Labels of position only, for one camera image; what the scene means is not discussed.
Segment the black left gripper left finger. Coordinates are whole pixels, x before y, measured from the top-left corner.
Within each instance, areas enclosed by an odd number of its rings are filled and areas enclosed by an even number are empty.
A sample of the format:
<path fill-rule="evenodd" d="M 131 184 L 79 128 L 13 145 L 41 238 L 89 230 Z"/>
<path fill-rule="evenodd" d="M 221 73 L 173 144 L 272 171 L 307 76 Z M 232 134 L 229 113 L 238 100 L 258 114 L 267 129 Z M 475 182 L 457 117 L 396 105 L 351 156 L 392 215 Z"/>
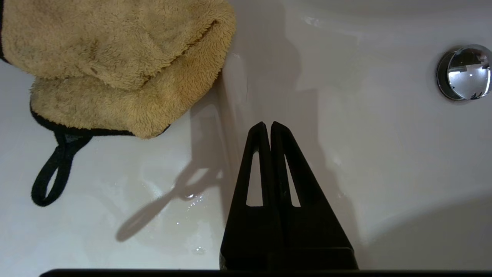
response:
<path fill-rule="evenodd" d="M 247 205 L 253 156 L 259 155 L 263 205 Z M 241 159 L 223 242 L 220 266 L 226 270 L 267 270 L 283 247 L 276 180 L 265 123 L 250 128 Z"/>

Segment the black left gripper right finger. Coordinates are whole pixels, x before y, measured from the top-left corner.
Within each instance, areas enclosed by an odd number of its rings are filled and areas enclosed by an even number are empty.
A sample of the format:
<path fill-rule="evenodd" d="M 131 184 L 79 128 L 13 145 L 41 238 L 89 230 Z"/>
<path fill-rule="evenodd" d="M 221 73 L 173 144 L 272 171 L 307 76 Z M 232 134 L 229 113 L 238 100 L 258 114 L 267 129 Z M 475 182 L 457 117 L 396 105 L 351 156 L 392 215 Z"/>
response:
<path fill-rule="evenodd" d="M 270 135 L 281 264 L 292 270 L 357 270 L 352 244 L 293 133 L 274 122 Z"/>

